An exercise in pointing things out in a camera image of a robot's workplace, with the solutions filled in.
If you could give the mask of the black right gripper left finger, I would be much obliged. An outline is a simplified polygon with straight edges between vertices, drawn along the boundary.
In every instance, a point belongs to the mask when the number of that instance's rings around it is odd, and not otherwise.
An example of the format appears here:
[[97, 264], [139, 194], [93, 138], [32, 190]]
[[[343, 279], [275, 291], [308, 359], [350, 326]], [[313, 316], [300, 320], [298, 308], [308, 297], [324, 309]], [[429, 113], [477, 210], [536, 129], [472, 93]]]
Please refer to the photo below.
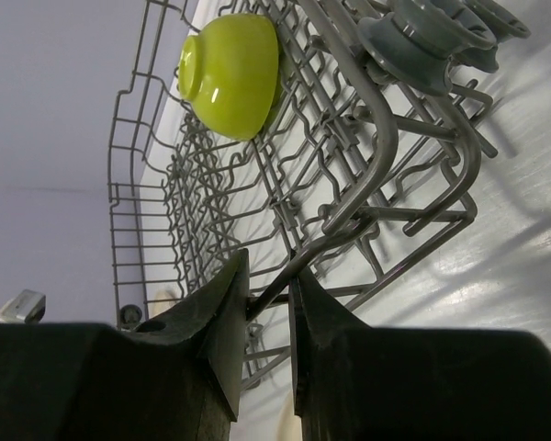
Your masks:
[[249, 254], [121, 332], [0, 324], [0, 440], [225, 440], [239, 414]]

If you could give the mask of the grey wire dish rack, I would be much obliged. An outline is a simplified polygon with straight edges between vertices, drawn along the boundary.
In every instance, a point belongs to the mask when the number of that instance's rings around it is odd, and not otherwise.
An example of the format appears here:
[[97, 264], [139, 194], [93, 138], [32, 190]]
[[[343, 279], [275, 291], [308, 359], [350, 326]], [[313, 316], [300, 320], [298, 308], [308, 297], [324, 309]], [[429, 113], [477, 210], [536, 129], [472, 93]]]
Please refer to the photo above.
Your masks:
[[[186, 37], [240, 13], [268, 17], [279, 42], [273, 106], [248, 141], [208, 129], [177, 89]], [[354, 311], [475, 220], [493, 100], [454, 76], [494, 73], [500, 45], [529, 35], [494, 1], [146, 2], [108, 142], [119, 330], [153, 318], [154, 284], [181, 301], [246, 250], [241, 390], [259, 383], [291, 357], [262, 346], [264, 315], [302, 269]]]

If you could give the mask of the lime green bowl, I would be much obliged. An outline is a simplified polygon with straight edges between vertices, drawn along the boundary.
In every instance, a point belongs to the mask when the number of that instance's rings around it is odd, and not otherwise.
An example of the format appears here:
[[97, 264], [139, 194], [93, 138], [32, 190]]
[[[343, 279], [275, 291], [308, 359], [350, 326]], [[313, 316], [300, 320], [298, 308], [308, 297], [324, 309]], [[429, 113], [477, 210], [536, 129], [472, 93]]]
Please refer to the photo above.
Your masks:
[[265, 124], [276, 95], [276, 28], [262, 15], [218, 17], [186, 37], [177, 72], [180, 97], [208, 129], [248, 141]]

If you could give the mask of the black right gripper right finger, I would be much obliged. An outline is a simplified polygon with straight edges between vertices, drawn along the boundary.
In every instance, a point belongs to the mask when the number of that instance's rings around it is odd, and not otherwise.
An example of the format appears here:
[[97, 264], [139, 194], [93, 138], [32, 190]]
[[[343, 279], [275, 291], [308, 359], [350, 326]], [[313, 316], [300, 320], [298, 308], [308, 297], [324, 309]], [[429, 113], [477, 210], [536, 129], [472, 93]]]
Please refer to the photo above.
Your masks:
[[307, 440], [551, 440], [551, 352], [523, 331], [373, 327], [304, 270], [289, 285]]

